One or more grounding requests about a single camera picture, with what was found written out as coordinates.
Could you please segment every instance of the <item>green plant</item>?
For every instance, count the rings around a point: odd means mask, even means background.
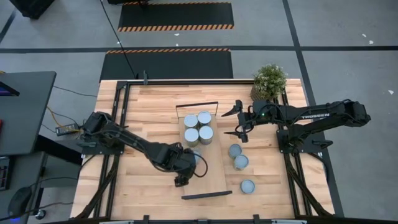
[[[266,65],[254,74],[256,98],[273,99],[283,92],[285,86],[286,74],[276,64]]]

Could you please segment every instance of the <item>tin can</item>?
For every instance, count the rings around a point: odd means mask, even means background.
[[[201,111],[198,114],[199,125],[202,127],[203,125],[209,125],[211,121],[211,114],[209,111]]]
[[[238,144],[233,144],[229,147],[228,155],[230,158],[235,159],[236,156],[242,154],[242,148]]]
[[[188,114],[184,118],[185,129],[197,128],[198,127],[198,117],[194,114]]]
[[[249,165],[249,159],[245,155],[238,155],[234,160],[234,168],[238,171],[243,170]]]
[[[189,147],[195,147],[199,144],[199,133],[195,128],[185,130],[184,138]]]
[[[256,189],[256,185],[251,180],[244,180],[241,183],[241,190],[245,194],[252,194]]]
[[[209,126],[203,126],[199,129],[199,139],[204,145],[210,144],[213,140],[213,130]]]

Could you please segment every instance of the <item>orange striped tape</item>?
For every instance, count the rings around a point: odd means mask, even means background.
[[[139,4],[138,2],[126,2],[123,6]],[[231,4],[230,2],[170,2],[170,3],[148,3],[148,5],[163,4]]]
[[[233,29],[232,24],[210,24],[210,25],[175,25],[175,26],[139,26],[119,27],[119,32],[144,32],[144,31],[169,31],[169,30],[221,30]]]
[[[140,49],[140,50],[109,50],[106,54],[121,54],[121,53],[166,53],[166,52],[210,52],[210,51],[229,51],[229,49],[213,48],[213,49]]]

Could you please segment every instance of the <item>computer monitor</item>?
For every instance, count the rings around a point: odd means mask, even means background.
[[[19,92],[0,82],[0,96],[19,96]]]

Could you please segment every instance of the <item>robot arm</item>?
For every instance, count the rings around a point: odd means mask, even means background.
[[[146,141],[112,122],[107,113],[92,113],[83,130],[82,139],[87,142],[97,142],[109,148],[128,145],[144,153],[156,169],[176,172],[176,187],[187,185],[195,171],[195,155],[191,149],[184,149],[179,142],[166,144]]]
[[[351,100],[337,101],[325,105],[296,108],[283,106],[266,100],[256,100],[249,106],[248,112],[243,112],[242,101],[236,100],[233,109],[223,116],[238,114],[239,125],[233,134],[248,141],[247,133],[261,124],[281,124],[289,127],[289,141],[303,141],[309,134],[319,133],[338,126],[361,127],[371,118],[366,113],[364,105]],[[302,119],[323,118],[318,121],[301,125],[295,124]]]

